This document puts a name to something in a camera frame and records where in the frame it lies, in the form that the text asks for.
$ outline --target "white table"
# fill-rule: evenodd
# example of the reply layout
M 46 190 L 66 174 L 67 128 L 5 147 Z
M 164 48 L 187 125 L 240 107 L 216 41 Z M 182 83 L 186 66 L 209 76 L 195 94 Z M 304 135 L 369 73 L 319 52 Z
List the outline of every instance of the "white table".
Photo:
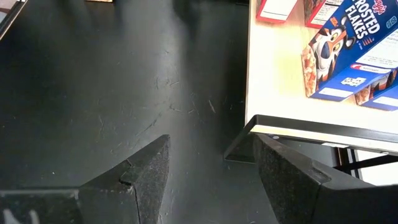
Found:
M 3 15 L 4 17 L 0 16 L 0 22 L 2 22 L 2 26 L 0 26 L 0 40 L 25 6 L 26 2 L 27 0 L 0 0 L 1 8 L 10 9 L 6 15 Z
M 233 155 L 248 133 L 398 156 L 398 111 L 305 96 L 300 54 L 318 30 L 304 26 L 302 0 L 283 24 L 257 21 L 258 4 L 250 0 L 246 126 L 224 157 L 251 162 Z

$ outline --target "black floor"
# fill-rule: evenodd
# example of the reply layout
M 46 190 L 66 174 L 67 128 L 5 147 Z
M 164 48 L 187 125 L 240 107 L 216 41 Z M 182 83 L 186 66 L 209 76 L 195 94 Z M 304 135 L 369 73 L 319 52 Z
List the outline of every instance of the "black floor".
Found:
M 243 126 L 248 7 L 30 0 L 0 41 L 0 184 L 72 186 L 170 134 L 159 223 L 276 223 Z

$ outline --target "frosted flakes cereal box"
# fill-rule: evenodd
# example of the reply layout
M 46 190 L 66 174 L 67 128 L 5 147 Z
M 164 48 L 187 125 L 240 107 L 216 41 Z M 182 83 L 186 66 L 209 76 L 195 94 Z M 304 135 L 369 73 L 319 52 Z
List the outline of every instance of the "frosted flakes cereal box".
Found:
M 302 52 L 308 97 L 341 101 L 398 67 L 398 0 L 344 0 Z
M 320 29 L 343 0 L 304 0 L 305 26 Z
M 368 85 L 355 94 L 358 105 L 381 110 L 398 110 L 398 70 L 384 75 L 380 80 Z

